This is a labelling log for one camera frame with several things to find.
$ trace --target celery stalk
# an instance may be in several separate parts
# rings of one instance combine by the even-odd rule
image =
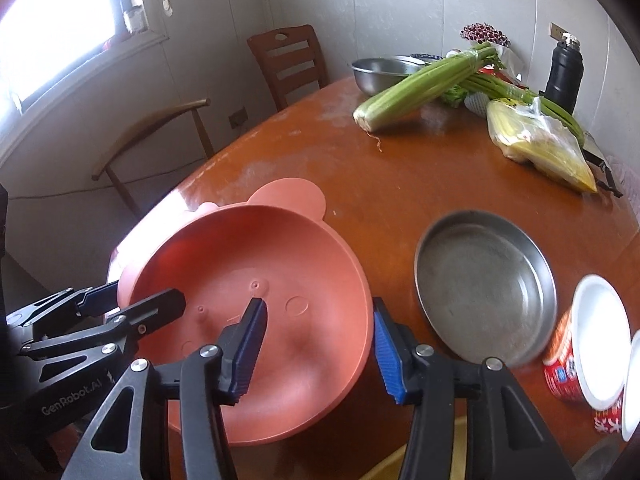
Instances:
[[[499,63],[494,47],[480,44],[437,61],[373,96],[356,108],[353,119],[363,130],[374,132],[440,96],[479,68]]]

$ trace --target plastic bag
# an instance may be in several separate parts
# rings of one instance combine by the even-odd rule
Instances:
[[[477,45],[477,41],[470,41],[472,46]],[[507,76],[508,79],[514,84],[521,84],[522,81],[522,71],[524,70],[524,61],[521,60],[518,55],[511,50],[508,46],[503,46],[497,43],[491,43],[491,46],[495,48],[495,51],[498,53],[498,57],[500,61],[504,65],[503,68],[500,69],[504,75]]]
[[[613,176],[620,183],[620,191],[631,203],[631,209],[634,210],[634,215],[640,224],[640,175],[616,156],[608,156],[607,163]]]
[[[504,156],[516,162],[530,160],[549,178],[578,191],[597,192],[578,141],[560,121],[540,112],[539,98],[531,106],[491,101],[486,116],[491,140]]]

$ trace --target stainless steel bowl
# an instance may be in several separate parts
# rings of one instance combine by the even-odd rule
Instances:
[[[433,329],[456,354],[523,365],[556,324],[556,286],[540,249],[508,220],[459,211],[436,222],[415,254],[415,285]]]
[[[373,96],[418,72],[426,65],[420,59],[407,56],[369,57],[351,63],[356,85]]]

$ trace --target flowers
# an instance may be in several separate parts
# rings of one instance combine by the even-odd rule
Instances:
[[[511,41],[501,30],[496,30],[488,23],[472,23],[466,25],[461,31],[460,36],[469,41],[477,41],[478,43],[484,43],[485,41],[491,41],[492,43],[509,46]]]

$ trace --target electrical outlet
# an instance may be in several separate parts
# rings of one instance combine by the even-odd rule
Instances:
[[[549,23],[549,35],[556,41],[562,41],[562,35],[567,32],[564,28],[555,23]]]
[[[242,126],[247,120],[249,116],[246,114],[246,108],[242,107],[237,112],[229,115],[229,124],[231,125],[231,129],[235,130]]]

